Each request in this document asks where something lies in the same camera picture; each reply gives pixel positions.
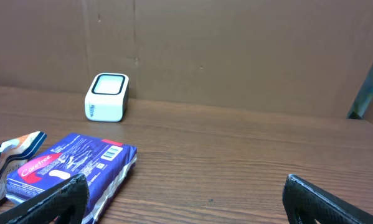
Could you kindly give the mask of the yellow wet wipes pack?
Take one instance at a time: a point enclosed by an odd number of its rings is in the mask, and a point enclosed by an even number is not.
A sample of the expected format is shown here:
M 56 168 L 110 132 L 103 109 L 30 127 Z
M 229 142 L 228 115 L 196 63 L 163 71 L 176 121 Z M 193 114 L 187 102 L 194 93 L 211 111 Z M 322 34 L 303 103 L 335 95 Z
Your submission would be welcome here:
M 6 196 L 7 175 L 27 163 L 46 137 L 46 133 L 36 131 L 0 144 L 0 201 Z

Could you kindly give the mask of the purple Carefree pad pack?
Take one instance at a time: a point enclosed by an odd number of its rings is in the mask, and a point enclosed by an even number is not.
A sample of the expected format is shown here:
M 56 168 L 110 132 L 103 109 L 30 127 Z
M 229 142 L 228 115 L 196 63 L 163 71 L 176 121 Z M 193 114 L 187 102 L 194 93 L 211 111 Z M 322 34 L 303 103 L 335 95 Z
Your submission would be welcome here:
M 6 197 L 20 204 L 83 174 L 90 196 L 82 223 L 97 223 L 136 160 L 136 146 L 71 133 L 8 174 Z

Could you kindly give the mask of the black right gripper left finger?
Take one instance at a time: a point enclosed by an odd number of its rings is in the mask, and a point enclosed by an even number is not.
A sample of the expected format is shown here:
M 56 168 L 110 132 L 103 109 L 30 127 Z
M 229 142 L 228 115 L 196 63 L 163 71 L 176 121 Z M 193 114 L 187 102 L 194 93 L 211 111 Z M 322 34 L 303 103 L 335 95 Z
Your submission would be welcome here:
M 0 214 L 0 223 L 81 223 L 89 199 L 86 177 L 77 174 Z

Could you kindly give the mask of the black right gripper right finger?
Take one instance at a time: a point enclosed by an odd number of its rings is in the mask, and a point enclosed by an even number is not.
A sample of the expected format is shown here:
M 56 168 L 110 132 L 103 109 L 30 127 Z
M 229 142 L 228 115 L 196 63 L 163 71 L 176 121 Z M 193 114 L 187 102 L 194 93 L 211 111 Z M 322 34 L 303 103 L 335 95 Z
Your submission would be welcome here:
M 290 223 L 373 223 L 370 213 L 294 174 L 286 178 L 282 202 Z

